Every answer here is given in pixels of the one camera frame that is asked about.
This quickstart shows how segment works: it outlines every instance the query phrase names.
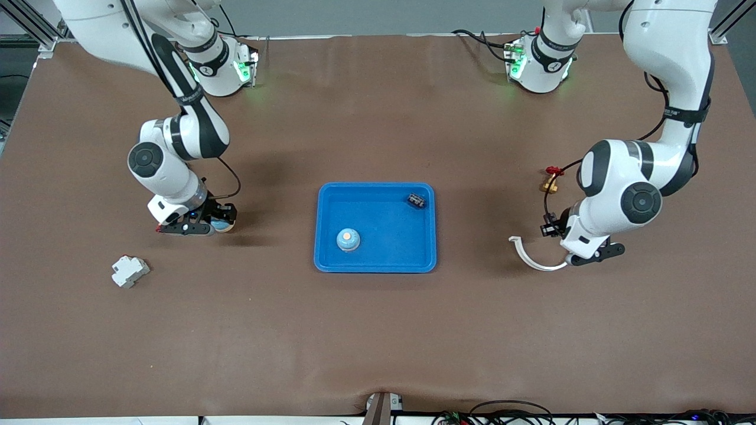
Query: brown table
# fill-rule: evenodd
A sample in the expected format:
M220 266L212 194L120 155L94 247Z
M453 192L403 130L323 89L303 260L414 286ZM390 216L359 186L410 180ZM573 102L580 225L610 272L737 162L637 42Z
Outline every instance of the brown table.
M212 99L243 191L234 232L210 238L156 234L126 167L140 124L177 111L158 80L59 45L0 167L0 415L349 414L377 390L417 410L756 410L756 123L713 51L699 176L617 235L624 256L547 274L507 242L563 256L539 236L540 170L661 113L616 36L586 37L548 95L452 37L270 42L258 88ZM217 161L192 166L233 189ZM436 269L318 272L328 181L430 183ZM559 186L555 210L580 195L571 176ZM124 253L153 269L131 290L110 280Z

